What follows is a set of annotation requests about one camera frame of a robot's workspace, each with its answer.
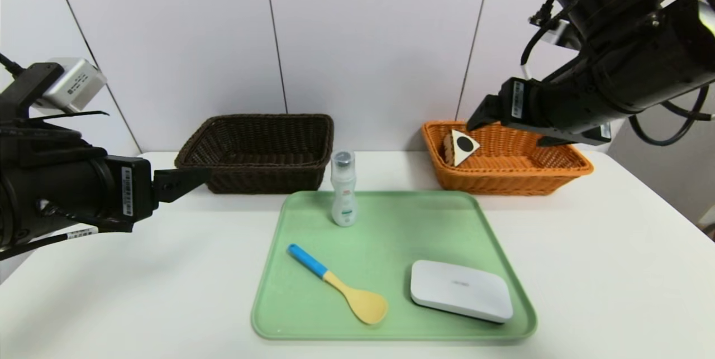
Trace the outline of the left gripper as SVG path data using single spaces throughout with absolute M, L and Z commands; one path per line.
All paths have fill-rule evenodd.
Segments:
M 175 202 L 212 170 L 154 170 L 138 157 L 105 156 L 3 171 L 3 244 L 13 247 L 71 227 L 82 219 L 135 223 L 159 202 Z

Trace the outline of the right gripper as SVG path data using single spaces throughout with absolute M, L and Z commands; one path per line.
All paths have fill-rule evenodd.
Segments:
M 466 130 L 501 122 L 541 135 L 601 133 L 606 123 L 606 85 L 592 69 L 570 69 L 549 81 L 510 78 L 498 95 L 487 95 Z

